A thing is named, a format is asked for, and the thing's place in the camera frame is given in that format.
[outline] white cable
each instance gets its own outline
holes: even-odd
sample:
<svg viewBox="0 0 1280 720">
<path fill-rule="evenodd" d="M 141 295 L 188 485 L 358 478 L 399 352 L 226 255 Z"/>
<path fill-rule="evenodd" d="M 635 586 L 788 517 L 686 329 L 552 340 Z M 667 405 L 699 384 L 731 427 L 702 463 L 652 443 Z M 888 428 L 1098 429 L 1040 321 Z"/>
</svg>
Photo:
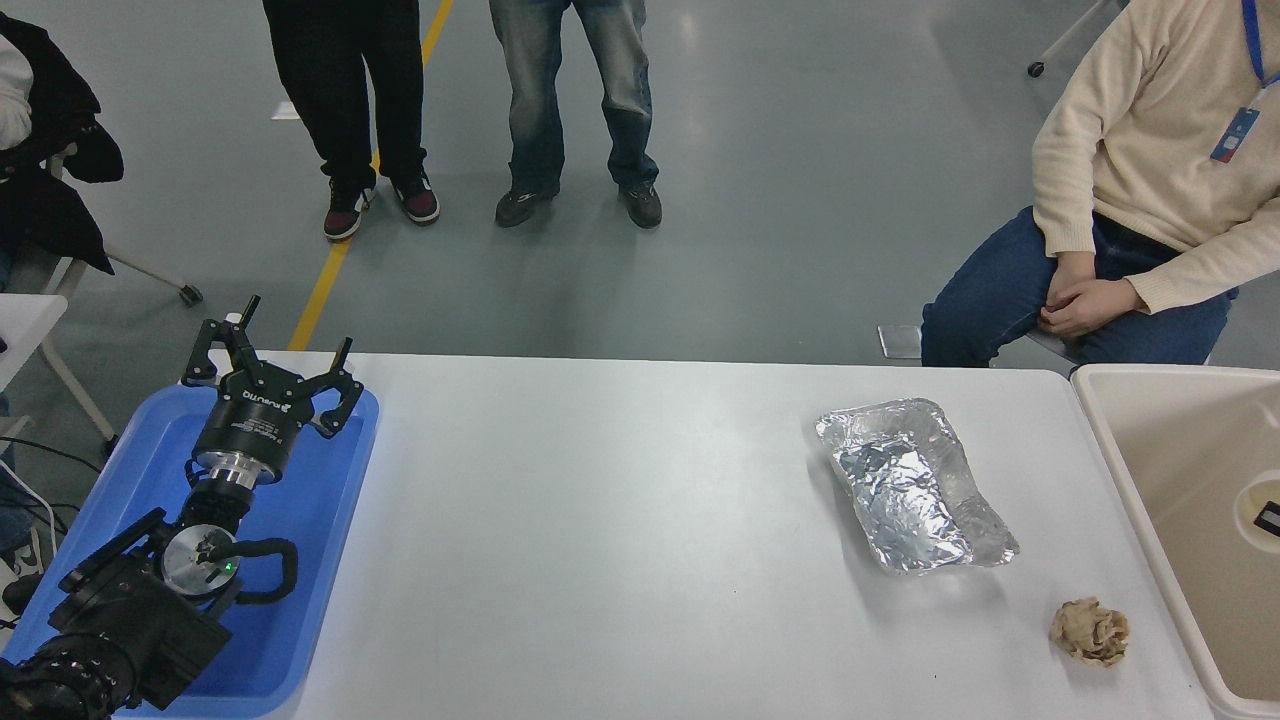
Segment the white cable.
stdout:
<svg viewBox="0 0 1280 720">
<path fill-rule="evenodd" d="M 13 468 L 10 468 L 9 464 L 5 462 L 3 459 L 0 459 L 0 469 L 4 469 L 4 471 L 8 473 L 10 478 L 13 478 L 13 482 L 18 483 L 18 487 L 27 491 L 27 495 L 29 495 L 36 502 L 38 502 L 41 507 L 49 511 L 49 548 L 50 548 L 49 560 L 52 561 L 54 556 L 58 555 L 58 516 L 54 515 L 54 509 L 49 505 L 49 502 L 45 501 L 44 497 L 40 497 L 40 493 L 31 489 L 31 487 L 27 483 L 22 482 L 22 478 L 18 477 L 18 473 L 14 473 Z"/>
</svg>

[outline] yellow floor line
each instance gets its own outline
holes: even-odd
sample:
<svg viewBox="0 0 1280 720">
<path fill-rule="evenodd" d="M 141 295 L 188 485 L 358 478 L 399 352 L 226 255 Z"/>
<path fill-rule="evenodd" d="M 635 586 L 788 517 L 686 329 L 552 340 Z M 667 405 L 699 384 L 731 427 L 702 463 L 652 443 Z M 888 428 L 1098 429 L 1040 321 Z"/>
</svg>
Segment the yellow floor line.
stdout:
<svg viewBox="0 0 1280 720">
<path fill-rule="evenodd" d="M 435 19 L 431 20 L 431 28 L 426 31 L 426 38 L 422 40 L 424 70 L 426 69 L 426 63 L 431 59 L 431 51 L 435 50 L 435 42 L 440 38 L 440 31 L 444 29 L 444 20 L 448 19 L 449 10 L 452 9 L 453 0 L 442 0 L 440 9 L 435 12 Z M 378 169 L 379 160 L 379 154 L 375 150 L 374 170 Z M 298 318 L 298 324 L 293 329 L 293 338 L 289 340 L 288 350 L 306 350 L 307 345 L 311 343 L 311 334 L 315 333 L 316 325 L 320 323 L 324 306 L 329 302 L 329 292 L 333 290 L 334 282 L 338 281 L 342 261 L 347 259 L 347 250 L 351 249 L 352 242 L 355 242 L 355 238 L 329 246 L 329 259 L 325 260 L 324 268 L 320 269 L 320 277 L 316 278 L 316 284 L 311 288 L 311 297 L 307 299 L 307 305 L 302 309 L 302 316 Z"/>
</svg>

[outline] gray floor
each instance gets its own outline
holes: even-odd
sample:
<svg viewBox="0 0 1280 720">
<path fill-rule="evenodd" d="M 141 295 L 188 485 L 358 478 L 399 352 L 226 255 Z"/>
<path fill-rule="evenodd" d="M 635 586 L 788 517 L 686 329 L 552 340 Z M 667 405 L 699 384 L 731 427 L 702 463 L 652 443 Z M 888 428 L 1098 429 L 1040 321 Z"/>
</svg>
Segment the gray floor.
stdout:
<svg viewBox="0 0 1280 720">
<path fill-rule="evenodd" d="M 1115 10 L 1044 77 L 1024 68 L 1087 5 L 650 3 L 657 231 L 616 200 L 599 78 L 570 14 L 563 192 L 503 231 L 493 206 L 508 182 L 509 90 L 485 4 L 460 0 L 426 79 L 443 217 L 415 228 L 384 190 L 311 347 L 351 334 L 374 352 L 890 363 L 876 325 L 918 323 L 973 247 L 1030 202 L 1032 138 Z M 424 32 L 436 6 L 422 4 Z M 102 100 L 128 177 L 81 190 L 106 236 L 207 299 L 186 309 L 128 269 L 86 278 L 56 338 L 110 419 L 123 427 L 177 378 L 200 319 L 251 293 L 264 297 L 252 340 L 283 348 L 329 252 L 326 187 L 302 126 L 269 120 L 284 92 L 261 8 L 10 0 L 5 12 L 47 27 Z M 1215 364 L 1280 369 L 1277 302 L 1280 278 L 1247 287 Z M 1029 341 L 998 363 L 1066 368 Z M 10 395 L 38 421 L 27 437 L 96 454 L 40 361 Z M 92 482 L 26 450 L 19 465 L 56 500 Z"/>
</svg>

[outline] robotic arm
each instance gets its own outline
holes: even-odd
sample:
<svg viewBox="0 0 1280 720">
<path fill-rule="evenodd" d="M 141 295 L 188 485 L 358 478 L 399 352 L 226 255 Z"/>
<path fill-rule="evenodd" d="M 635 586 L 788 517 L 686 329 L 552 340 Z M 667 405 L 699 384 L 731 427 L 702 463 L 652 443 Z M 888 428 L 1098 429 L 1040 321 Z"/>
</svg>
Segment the robotic arm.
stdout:
<svg viewBox="0 0 1280 720">
<path fill-rule="evenodd" d="M 18 665 L 0 660 L 0 719 L 102 720 L 142 701 L 164 710 L 230 639 L 218 623 L 223 612 L 293 591 L 294 544 L 239 541 L 236 532 L 253 488 L 284 474 L 303 427 L 337 434 L 364 386 L 343 369 L 351 338 L 314 378 L 259 360 L 244 334 L 257 302 L 253 296 L 242 314 L 206 320 L 183 373 L 183 384 L 211 386 L 212 345 L 230 356 L 232 372 L 216 382 L 218 401 L 187 462 L 191 493 L 178 519 L 166 523 L 160 507 L 147 512 L 63 578 L 67 600 L 49 618 L 59 634 Z M 316 413 L 312 401 L 328 389 L 338 391 L 338 405 Z M 265 556 L 280 557 L 280 585 L 244 591 L 241 561 Z"/>
</svg>

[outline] white table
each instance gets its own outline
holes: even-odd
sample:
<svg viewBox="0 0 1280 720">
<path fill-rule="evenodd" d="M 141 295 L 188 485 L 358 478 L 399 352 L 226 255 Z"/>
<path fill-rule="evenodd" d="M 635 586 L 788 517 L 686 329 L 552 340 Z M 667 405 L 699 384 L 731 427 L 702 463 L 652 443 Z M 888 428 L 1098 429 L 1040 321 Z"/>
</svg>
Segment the white table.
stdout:
<svg viewBox="0 0 1280 720">
<path fill-rule="evenodd" d="M 379 434 L 308 679 L 273 719 L 1211 717 L 1057 375 L 351 365 Z M 1011 565 L 873 565 L 813 423 L 911 396 L 955 425 L 1021 542 Z M 1047 639 L 1089 594 L 1133 625 L 1110 671 Z"/>
<path fill-rule="evenodd" d="M 18 374 L 65 311 L 67 299 L 60 295 L 0 292 L 0 338 L 9 345 L 0 352 L 0 389 Z"/>
</svg>

